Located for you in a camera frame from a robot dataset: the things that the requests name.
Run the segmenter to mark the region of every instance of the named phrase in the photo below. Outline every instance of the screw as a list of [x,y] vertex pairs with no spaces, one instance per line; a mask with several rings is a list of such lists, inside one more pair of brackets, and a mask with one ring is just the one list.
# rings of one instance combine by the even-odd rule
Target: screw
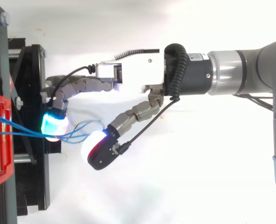
[[47,52],[45,50],[41,51],[41,57],[46,58],[47,57]]
[[20,97],[17,97],[16,98],[16,108],[17,108],[17,110],[19,111],[19,110],[21,110],[21,107],[24,105],[24,103],[23,103],[23,101],[21,100],[21,98]]
[[6,12],[0,13],[0,25],[6,27],[9,25],[9,14]]

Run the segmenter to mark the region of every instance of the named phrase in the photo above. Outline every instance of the metal rod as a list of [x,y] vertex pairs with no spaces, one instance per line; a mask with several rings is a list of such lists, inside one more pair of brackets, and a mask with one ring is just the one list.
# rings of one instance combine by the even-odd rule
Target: metal rod
[[8,50],[8,58],[9,59],[17,59],[19,57],[20,52],[21,52],[21,49],[9,49]]
[[30,157],[28,154],[15,154],[14,162],[15,163],[27,163],[27,162],[31,162],[31,160],[30,160]]

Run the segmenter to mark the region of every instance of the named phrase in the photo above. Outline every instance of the black cable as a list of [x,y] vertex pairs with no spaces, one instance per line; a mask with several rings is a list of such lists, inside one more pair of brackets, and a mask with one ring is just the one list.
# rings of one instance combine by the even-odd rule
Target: black cable
[[164,52],[165,54],[176,55],[178,58],[176,70],[168,86],[168,90],[169,90],[169,95],[172,96],[170,100],[174,100],[175,98],[179,99],[181,82],[185,75],[186,66],[188,64],[186,50],[182,45],[173,43],[168,45],[165,48]]
[[149,122],[138,134],[135,135],[134,138],[132,138],[130,141],[128,141],[128,142],[122,144],[120,147],[118,147],[117,150],[118,150],[119,154],[123,154],[126,150],[128,150],[128,148],[133,143],[133,141],[135,141],[140,135],[142,135],[142,133],[145,132],[156,121],[156,119],[158,119],[161,116],[161,114],[165,110],[167,110],[170,106],[172,106],[176,102],[180,101],[180,98],[179,98],[180,86],[181,86],[181,82],[185,75],[186,67],[188,64],[186,49],[180,44],[173,43],[173,44],[168,45],[165,48],[164,53],[175,55],[178,58],[176,70],[175,70],[173,77],[168,77],[168,79],[171,78],[171,82],[168,86],[168,90],[169,90],[169,95],[171,96],[170,100],[172,100],[172,102],[169,103],[164,109],[162,109],[151,120],[151,122]]
[[264,102],[263,100],[260,100],[261,98],[265,98],[265,97],[253,97],[250,94],[240,94],[240,95],[234,95],[234,96],[239,97],[239,98],[248,99],[251,102],[253,102],[267,110],[273,111],[273,105],[268,104],[268,103]]
[[142,135],[143,132],[145,132],[162,115],[162,113],[164,113],[165,110],[167,110],[170,106],[178,101],[179,100],[173,100],[166,107],[164,107],[138,134],[134,136],[134,138],[118,147],[118,153],[122,155],[126,150],[128,150],[133,141],[135,141],[140,135]]
[[51,95],[51,99],[50,99],[49,102],[48,102],[48,105],[49,105],[49,106],[52,106],[53,98],[55,97],[56,92],[59,90],[59,88],[60,88],[60,86],[63,84],[63,82],[64,82],[65,80],[67,80],[69,77],[71,77],[72,75],[74,75],[76,72],[78,72],[78,71],[80,71],[80,70],[83,70],[83,69],[87,69],[88,72],[89,72],[90,74],[96,72],[96,66],[93,64],[93,65],[83,66],[83,67],[81,67],[81,68],[78,68],[78,69],[72,71],[71,73],[69,73],[68,75],[66,75],[64,78],[62,78],[62,79],[60,80],[60,82],[56,85],[55,89],[53,90],[52,95]]
[[172,106],[176,102],[178,102],[178,100],[174,100],[170,102],[166,107],[164,107],[138,134],[134,136],[134,138],[130,140],[130,143],[133,143],[133,141],[135,141],[140,135],[142,135],[142,133],[145,132],[147,128],[149,128],[150,125],[152,125],[156,121],[156,119],[158,119],[162,115],[162,113],[164,113],[165,110],[167,110],[170,106]]

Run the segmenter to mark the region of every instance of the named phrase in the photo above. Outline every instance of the white wall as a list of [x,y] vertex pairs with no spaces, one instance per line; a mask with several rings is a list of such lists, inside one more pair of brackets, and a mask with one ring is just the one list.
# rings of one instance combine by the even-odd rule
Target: white wall
[[[0,0],[0,5],[11,15],[9,36],[26,37],[27,44],[48,51],[48,76],[127,49],[164,49],[172,42],[207,53],[276,41],[276,0]],[[68,113],[72,123],[99,117],[108,124],[145,98],[83,94],[70,101]],[[101,171],[82,162],[80,146],[63,145],[62,152],[50,155],[51,206],[30,208],[19,224],[276,224],[272,114],[247,100],[182,97]]]

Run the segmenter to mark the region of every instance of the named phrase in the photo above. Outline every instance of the black metal frame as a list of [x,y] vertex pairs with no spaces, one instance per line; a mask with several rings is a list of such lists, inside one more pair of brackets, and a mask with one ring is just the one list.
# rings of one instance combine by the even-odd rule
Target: black metal frame
[[[45,110],[40,95],[45,87],[43,48],[40,45],[25,47],[25,39],[9,41],[10,49],[21,49],[18,58],[10,59],[10,71],[17,90],[17,95],[12,92],[12,100],[19,96],[24,103],[19,111],[13,105],[13,121],[40,132]],[[27,153],[31,159],[31,163],[15,164],[18,216],[27,215],[29,205],[38,205],[39,210],[46,210],[50,205],[48,154],[45,153],[49,147],[45,139],[14,136],[14,153]]]

